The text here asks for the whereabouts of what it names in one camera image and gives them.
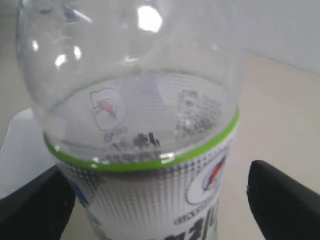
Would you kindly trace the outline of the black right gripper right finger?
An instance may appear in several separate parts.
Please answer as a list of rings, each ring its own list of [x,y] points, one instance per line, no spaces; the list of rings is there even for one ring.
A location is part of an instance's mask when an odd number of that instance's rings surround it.
[[[246,194],[266,240],[320,238],[320,195],[271,164],[251,163]]]

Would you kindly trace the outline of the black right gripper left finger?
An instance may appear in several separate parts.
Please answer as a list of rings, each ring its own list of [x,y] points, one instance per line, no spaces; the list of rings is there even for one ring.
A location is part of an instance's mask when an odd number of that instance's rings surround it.
[[[74,206],[74,191],[51,167],[0,201],[0,238],[59,240]]]

